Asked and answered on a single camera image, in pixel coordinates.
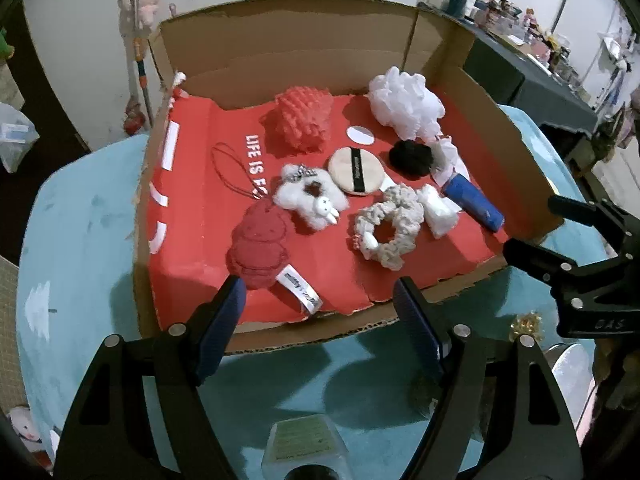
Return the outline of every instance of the black fuzzy ball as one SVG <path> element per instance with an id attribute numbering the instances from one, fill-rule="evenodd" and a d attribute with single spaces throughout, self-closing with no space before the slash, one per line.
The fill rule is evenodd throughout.
<path id="1" fill-rule="evenodd" d="M 431 173 L 431 148 L 415 140 L 398 140 L 389 151 L 389 162 L 400 173 L 427 176 Z"/>

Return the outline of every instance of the tiled floor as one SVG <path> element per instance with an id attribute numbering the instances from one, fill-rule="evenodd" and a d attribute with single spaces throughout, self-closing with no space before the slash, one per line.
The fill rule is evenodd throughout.
<path id="1" fill-rule="evenodd" d="M 640 155 L 636 139 L 624 150 L 616 148 L 613 159 L 599 162 L 592 173 L 613 202 L 640 218 Z"/>
<path id="2" fill-rule="evenodd" d="M 0 408 L 6 413 L 27 404 L 15 341 L 18 267 L 0 256 Z"/>

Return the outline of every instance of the blue cylinder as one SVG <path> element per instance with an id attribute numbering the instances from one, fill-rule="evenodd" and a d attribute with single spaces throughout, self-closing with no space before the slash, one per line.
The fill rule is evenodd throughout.
<path id="1" fill-rule="evenodd" d="M 497 233 L 504 224 L 502 213 L 464 176 L 453 176 L 444 185 L 442 192 L 489 231 Z"/>

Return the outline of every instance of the red paper lining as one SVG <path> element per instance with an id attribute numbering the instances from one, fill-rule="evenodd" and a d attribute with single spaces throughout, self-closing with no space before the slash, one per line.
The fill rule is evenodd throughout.
<path id="1" fill-rule="evenodd" d="M 483 185 L 492 191 L 491 199 L 497 198 L 495 205 L 507 219 L 522 221 L 519 200 L 513 199 L 513 190 L 500 177 L 499 166 L 491 162 L 488 150 L 453 103 L 446 96 L 441 97 L 447 109 L 441 121 L 444 133 L 452 136 L 469 170 L 482 176 Z M 231 245 L 231 231 L 252 203 L 251 198 L 226 187 L 217 175 L 211 158 L 211 147 L 216 142 L 231 146 L 247 171 L 251 162 L 261 162 L 253 166 L 254 171 L 259 171 L 256 167 L 262 168 L 254 177 L 263 178 L 265 187 L 273 194 L 284 164 L 325 168 L 336 149 L 358 146 L 347 137 L 346 129 L 359 125 L 376 136 L 376 142 L 363 149 L 379 156 L 395 182 L 406 182 L 415 189 L 424 183 L 433 185 L 430 177 L 409 181 L 388 166 L 388 150 L 398 137 L 391 128 L 375 120 L 364 96 L 335 97 L 332 138 L 323 153 L 292 153 L 276 133 L 273 107 L 274 103 L 266 103 L 254 108 L 222 110 L 206 98 L 176 101 L 170 115 L 171 120 L 180 124 L 173 169 L 162 170 L 158 162 L 152 179 L 158 191 L 169 197 L 169 205 L 162 207 L 151 199 L 147 216 L 150 237 L 157 220 L 168 225 L 164 243 L 158 254 L 151 255 L 149 263 L 162 328 L 188 319 L 198 304 L 209 301 L 223 283 L 228 275 L 226 254 Z M 249 142 L 259 141 L 259 150 L 248 147 L 247 137 Z M 249 155 L 256 151 L 258 155 Z M 228 182 L 252 190 L 237 162 L 222 154 L 217 154 L 215 160 Z M 351 314 L 367 308 L 373 301 L 388 301 L 400 276 L 411 276 L 418 287 L 426 288 L 438 280 L 466 274 L 499 254 L 508 238 L 504 231 L 494 235 L 461 213 L 456 228 L 441 240 L 434 240 L 425 226 L 417 237 L 417 249 L 404 256 L 405 264 L 399 272 L 392 272 L 377 262 L 364 260 L 351 244 L 354 216 L 381 196 L 375 193 L 349 197 L 350 208 L 341 213 L 338 225 L 320 232 L 313 232 L 296 213 L 291 213 L 296 225 L 289 244 L 291 263 L 324 301 L 322 310 Z M 249 291 L 241 322 L 293 322 L 304 318 L 298 300 L 276 284 L 268 290 Z"/>

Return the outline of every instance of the white bunny charm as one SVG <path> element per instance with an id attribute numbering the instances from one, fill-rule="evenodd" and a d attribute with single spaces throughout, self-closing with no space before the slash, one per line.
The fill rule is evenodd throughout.
<path id="1" fill-rule="evenodd" d="M 297 211 L 315 231 L 336 225 L 340 219 L 340 211 L 349 207 L 347 197 L 321 168 L 286 164 L 282 168 L 281 177 L 282 184 L 273 201 L 283 209 Z M 308 193 L 308 186 L 316 186 L 319 196 Z"/>

